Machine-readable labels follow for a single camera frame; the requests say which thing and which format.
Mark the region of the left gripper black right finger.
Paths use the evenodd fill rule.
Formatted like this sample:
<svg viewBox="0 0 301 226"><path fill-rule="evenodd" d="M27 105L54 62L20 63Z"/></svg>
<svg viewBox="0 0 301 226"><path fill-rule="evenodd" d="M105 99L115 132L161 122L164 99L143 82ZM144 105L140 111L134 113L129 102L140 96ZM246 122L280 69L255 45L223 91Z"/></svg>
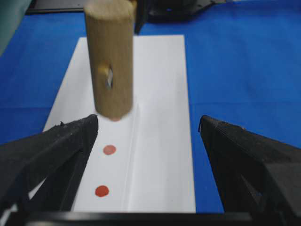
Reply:
<svg viewBox="0 0 301 226"><path fill-rule="evenodd" d="M301 223L301 150L204 115L199 133L224 213L222 226L298 226Z"/></svg>

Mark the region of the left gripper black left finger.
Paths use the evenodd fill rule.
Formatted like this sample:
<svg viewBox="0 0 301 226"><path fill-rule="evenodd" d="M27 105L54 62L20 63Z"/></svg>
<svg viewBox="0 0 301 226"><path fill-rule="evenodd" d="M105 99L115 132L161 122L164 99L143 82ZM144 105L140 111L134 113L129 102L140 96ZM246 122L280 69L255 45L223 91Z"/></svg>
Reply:
<svg viewBox="0 0 301 226"><path fill-rule="evenodd" d="M69 211L98 135L98 118L61 123L0 147L0 211Z"/></svg>

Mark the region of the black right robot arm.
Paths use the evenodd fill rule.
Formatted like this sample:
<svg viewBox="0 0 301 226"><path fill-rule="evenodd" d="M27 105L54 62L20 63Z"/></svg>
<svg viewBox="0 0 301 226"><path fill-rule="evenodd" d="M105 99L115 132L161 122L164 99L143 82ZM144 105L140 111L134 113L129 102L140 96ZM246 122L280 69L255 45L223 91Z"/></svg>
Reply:
<svg viewBox="0 0 301 226"><path fill-rule="evenodd" d="M169 23L192 19L208 8L228 3L227 0L138 0L134 33L139 34L145 23Z"/></svg>

